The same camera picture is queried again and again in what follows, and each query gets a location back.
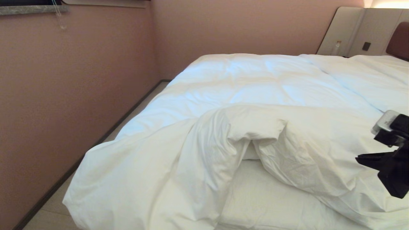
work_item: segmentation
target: bedding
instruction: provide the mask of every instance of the bedding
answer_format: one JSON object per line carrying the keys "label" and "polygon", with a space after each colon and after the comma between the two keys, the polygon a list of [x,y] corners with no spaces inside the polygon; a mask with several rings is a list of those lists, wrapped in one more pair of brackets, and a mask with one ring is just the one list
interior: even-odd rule
{"label": "bedding", "polygon": [[[115,141],[86,154],[64,198],[77,225],[214,229],[219,223],[228,228],[222,210],[230,184],[241,160],[255,158],[281,183],[361,225],[407,228],[407,198],[390,197],[377,172],[354,159],[390,151],[370,134],[384,108],[371,103],[369,87],[354,88],[347,74],[346,84],[342,69],[331,72],[320,58],[234,54],[193,62]],[[357,83],[370,83],[365,77],[372,74],[370,68],[354,65],[353,71],[345,71],[363,76],[356,77]],[[372,91],[390,92],[393,85],[404,85],[383,76],[389,83],[369,84]],[[394,105],[407,109],[402,101]],[[294,229],[320,229],[320,219],[317,214],[312,225],[305,221]],[[351,225],[340,219],[329,214],[323,224]],[[254,229],[294,227],[278,220],[272,228]]]}
{"label": "bedding", "polygon": [[244,160],[234,175],[216,230],[248,229],[368,230],[310,193],[281,183],[261,161]]}
{"label": "bedding", "polygon": [[401,68],[391,72],[389,71],[390,64],[388,65],[388,62],[385,61],[383,66],[378,65],[373,61],[374,58],[366,57],[365,60],[359,56],[349,59],[339,56],[304,54],[301,56],[334,77],[342,86],[362,96],[369,104],[380,111],[395,110],[399,113],[409,114],[408,62],[406,62],[406,65],[400,62]]}

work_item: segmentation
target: bottle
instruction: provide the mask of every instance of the bottle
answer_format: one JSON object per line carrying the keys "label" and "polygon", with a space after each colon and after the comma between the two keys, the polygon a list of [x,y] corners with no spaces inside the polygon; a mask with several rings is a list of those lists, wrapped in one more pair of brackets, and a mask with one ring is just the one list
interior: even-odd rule
{"label": "bottle", "polygon": [[335,44],[335,46],[333,47],[331,51],[331,56],[338,56],[340,47],[341,47],[341,41],[337,41],[337,43]]}

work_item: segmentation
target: padded headboard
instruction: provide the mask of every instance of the padded headboard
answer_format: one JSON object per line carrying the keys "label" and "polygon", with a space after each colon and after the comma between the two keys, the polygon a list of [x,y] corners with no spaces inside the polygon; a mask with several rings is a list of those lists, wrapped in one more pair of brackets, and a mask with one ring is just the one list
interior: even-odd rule
{"label": "padded headboard", "polygon": [[409,22],[401,22],[396,27],[386,53],[409,61]]}

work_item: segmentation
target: marble window sill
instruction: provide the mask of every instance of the marble window sill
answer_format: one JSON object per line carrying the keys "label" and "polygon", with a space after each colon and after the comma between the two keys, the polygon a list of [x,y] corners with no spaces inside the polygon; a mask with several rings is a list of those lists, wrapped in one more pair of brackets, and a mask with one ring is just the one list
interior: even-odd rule
{"label": "marble window sill", "polygon": [[[62,5],[57,7],[60,9],[60,12],[68,12],[68,6]],[[55,12],[55,8],[53,5],[0,7],[0,15],[37,14],[53,12]]]}
{"label": "marble window sill", "polygon": [[64,0],[64,3],[69,5],[146,8],[146,3],[143,0]]}

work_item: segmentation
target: tile floor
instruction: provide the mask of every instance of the tile floor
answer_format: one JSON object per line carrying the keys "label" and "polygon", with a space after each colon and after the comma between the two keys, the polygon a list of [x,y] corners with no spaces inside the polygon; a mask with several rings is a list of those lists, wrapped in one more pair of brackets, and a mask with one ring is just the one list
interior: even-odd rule
{"label": "tile floor", "polygon": [[[115,139],[121,128],[134,116],[138,115],[148,103],[160,93],[167,82],[162,82],[126,119],[113,131],[106,141]],[[68,209],[62,204],[65,192],[70,185],[73,175],[57,190],[41,210],[24,227],[23,230],[79,230],[72,220]]]}

